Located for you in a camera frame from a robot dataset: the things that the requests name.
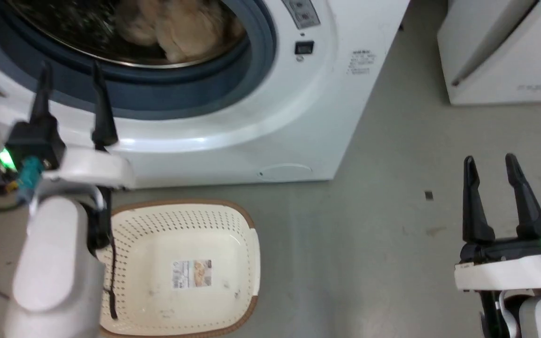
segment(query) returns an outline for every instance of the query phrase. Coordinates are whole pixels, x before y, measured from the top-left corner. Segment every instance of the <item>front-loading washing machine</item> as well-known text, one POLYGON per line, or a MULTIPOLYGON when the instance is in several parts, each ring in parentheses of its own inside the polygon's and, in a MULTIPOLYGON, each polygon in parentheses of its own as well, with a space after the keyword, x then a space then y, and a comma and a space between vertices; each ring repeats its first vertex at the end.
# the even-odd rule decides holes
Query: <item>front-loading washing machine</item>
POLYGON ((223 0, 247 36, 165 67, 101 57, 87 38, 82 49, 60 41, 18 15, 18 0, 0 0, 0 144, 27 118, 47 60, 62 139, 91 146, 90 69, 102 59, 120 137, 109 150, 131 161, 140 188, 332 179, 408 2, 223 0))

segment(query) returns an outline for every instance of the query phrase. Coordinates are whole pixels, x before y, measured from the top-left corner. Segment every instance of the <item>floor stain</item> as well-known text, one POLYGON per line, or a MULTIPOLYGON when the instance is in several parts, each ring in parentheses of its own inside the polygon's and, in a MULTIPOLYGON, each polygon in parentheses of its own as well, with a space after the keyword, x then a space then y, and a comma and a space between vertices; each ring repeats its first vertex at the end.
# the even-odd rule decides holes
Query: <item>floor stain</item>
POLYGON ((428 236, 432 237, 432 238, 435 238, 435 236, 446 230, 447 228, 446 227, 433 227, 433 228, 429 228, 427 230, 425 230, 425 234, 427 234, 428 236))

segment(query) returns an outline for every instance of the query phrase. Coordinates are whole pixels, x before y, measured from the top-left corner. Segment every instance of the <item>sticker label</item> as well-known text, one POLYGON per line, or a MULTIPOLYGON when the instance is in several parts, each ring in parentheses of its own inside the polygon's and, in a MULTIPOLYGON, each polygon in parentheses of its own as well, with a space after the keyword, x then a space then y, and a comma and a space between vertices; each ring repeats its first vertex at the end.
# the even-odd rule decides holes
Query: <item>sticker label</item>
POLYGON ((352 52, 350 65, 348 66, 348 75, 368 75, 371 73, 371 66, 375 64, 377 55, 374 55, 369 49, 360 49, 352 52))
POLYGON ((212 286, 212 261, 175 261, 172 263, 172 288, 192 289, 212 286))

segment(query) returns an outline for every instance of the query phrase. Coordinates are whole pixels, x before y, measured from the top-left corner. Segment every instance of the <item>washing machine front panel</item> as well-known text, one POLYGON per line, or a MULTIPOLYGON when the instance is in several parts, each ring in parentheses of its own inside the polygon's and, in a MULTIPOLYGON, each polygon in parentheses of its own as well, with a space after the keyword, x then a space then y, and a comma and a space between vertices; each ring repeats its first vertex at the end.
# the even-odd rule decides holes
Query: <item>washing machine front panel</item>
MULTIPOLYGON (((266 2, 277 32, 277 55, 267 77, 247 98, 200 117, 116 120, 122 140, 112 151, 133 163, 139 186, 324 180, 335 175, 408 0, 312 3, 320 25, 300 30, 284 2, 266 2), (298 41, 314 41, 313 53, 296 55, 298 41)), ((26 117, 32 92, 2 73, 0 90, 7 94, 0 98, 4 135, 11 121, 26 117)), ((52 103, 52 111, 67 143, 90 145, 91 113, 59 103, 52 103)))

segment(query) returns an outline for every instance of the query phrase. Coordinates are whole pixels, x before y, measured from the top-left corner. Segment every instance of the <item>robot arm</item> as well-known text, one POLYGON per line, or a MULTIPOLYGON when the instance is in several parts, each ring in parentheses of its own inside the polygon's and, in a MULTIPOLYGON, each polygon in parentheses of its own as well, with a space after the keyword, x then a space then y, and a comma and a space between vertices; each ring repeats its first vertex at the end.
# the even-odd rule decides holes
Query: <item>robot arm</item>
MULTIPOLYGON (((127 160, 105 149, 118 136, 98 64, 93 77, 99 99, 94 148, 66 148, 60 139, 57 120, 49 113, 47 64, 30 120, 17 122, 6 142, 7 164, 18 172, 19 199, 29 203, 30 211, 4 325, 7 338, 99 336, 105 265, 95 251, 108 245, 115 251, 111 192, 133 188, 135 176, 127 160), (73 194, 87 195, 94 207, 68 197, 73 194)), ((1 167, 0 176, 7 175, 1 167)), ((113 282, 108 292, 114 317, 113 282)))
POLYGON ((456 286, 481 297, 485 338, 541 338, 541 208, 513 154, 506 156, 515 190, 519 225, 516 238, 496 239, 487 224, 479 174, 473 157, 464 160, 463 240, 456 286), (533 295, 505 297, 507 291, 533 295))

